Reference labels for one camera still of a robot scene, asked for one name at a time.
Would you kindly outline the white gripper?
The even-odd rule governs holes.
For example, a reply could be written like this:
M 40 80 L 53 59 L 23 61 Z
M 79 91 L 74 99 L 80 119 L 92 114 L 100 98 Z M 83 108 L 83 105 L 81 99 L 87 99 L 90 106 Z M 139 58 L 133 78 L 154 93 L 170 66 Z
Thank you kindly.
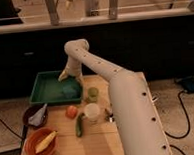
M 66 67 L 59 75 L 58 79 L 59 82 L 66 79 L 68 75 L 73 76 L 76 78 L 77 82 L 81 85 L 84 85 L 84 78 L 82 77 L 82 64 L 76 60 L 75 58 L 68 57 L 66 62 Z

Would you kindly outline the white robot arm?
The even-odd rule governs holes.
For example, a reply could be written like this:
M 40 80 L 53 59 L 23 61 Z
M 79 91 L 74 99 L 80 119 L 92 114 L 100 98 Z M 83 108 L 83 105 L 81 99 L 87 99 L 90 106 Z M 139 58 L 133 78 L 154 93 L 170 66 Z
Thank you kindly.
M 134 71 L 89 52 L 85 39 L 64 44 L 66 67 L 58 77 L 82 78 L 82 65 L 109 82 L 109 100 L 125 155 L 172 155 L 146 80 Z

